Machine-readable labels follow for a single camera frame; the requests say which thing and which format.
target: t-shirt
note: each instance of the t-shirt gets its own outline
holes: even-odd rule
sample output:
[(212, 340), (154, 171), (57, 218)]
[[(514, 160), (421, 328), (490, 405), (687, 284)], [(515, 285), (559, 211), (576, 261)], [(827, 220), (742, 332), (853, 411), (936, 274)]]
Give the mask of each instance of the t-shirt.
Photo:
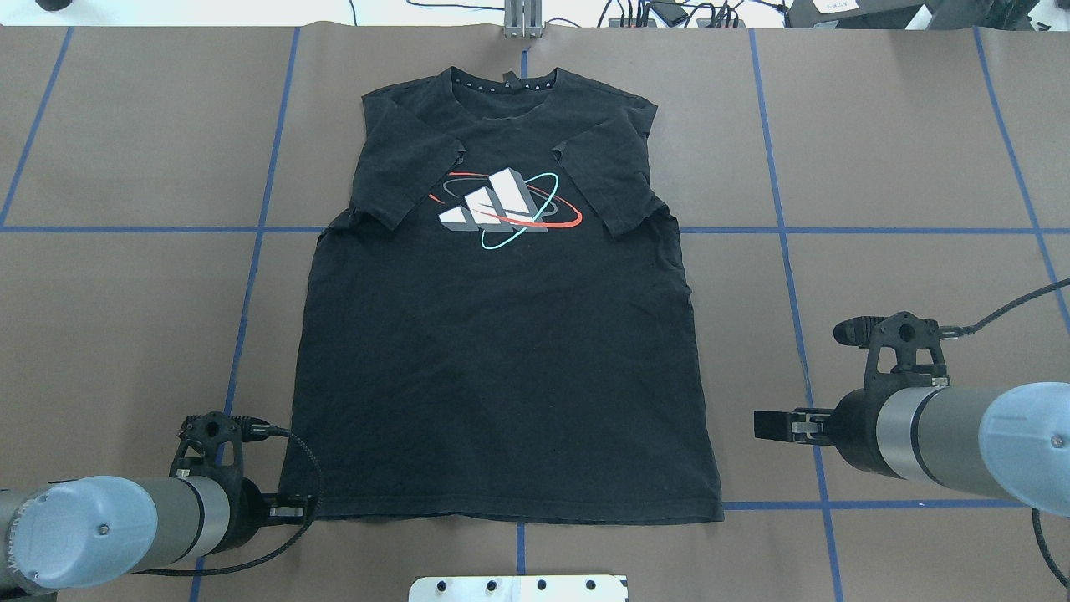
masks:
[[(562, 68), (504, 79), (364, 96), (293, 399), (321, 518), (722, 521), (657, 107)], [(279, 491), (316, 491), (293, 446)]]

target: folded sleeve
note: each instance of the folded sleeve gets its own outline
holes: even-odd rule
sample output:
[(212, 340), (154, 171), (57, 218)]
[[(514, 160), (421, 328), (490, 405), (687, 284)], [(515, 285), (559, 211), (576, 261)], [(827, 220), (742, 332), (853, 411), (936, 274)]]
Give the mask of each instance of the folded sleeve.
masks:
[(384, 95), (364, 96), (364, 118), (367, 139), (350, 210), (354, 218), (369, 215), (394, 230), (460, 160), (464, 145)]
[(554, 146), (554, 156), (613, 237), (664, 203), (651, 189), (646, 138), (657, 106), (639, 99)]

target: white bracket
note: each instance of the white bracket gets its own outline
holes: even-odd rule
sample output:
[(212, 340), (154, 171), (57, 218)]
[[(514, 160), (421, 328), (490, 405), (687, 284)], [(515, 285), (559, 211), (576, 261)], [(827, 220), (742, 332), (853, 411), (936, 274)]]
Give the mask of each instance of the white bracket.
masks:
[(542, 0), (505, 0), (505, 36), (541, 37)]
[(624, 575), (421, 577), (409, 602), (628, 602)]

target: light blue joint cap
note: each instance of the light blue joint cap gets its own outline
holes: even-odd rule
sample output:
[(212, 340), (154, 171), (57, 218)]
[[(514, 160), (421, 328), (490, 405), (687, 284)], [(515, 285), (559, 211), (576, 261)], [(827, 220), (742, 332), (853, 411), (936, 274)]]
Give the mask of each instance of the light blue joint cap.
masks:
[(15, 567), (48, 589), (97, 586), (137, 565), (156, 524), (156, 505), (134, 481), (60, 483), (25, 505), (12, 532)]
[(1007, 493), (1070, 516), (1070, 385), (1033, 383), (999, 396), (977, 438), (984, 465)]

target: shirt tag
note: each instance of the shirt tag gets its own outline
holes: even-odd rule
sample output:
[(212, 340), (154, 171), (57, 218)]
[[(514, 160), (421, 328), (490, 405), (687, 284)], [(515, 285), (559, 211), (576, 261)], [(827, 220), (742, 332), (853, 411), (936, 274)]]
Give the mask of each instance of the shirt tag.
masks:
[(858, 1), (857, 0), (814, 0), (814, 6), (817, 7), (819, 13), (843, 13), (846, 11), (857, 11)]
[(523, 84), (520, 82), (520, 78), (514, 72), (503, 73), (502, 79), (505, 80), (505, 90), (509, 93), (516, 94), (523, 89)]

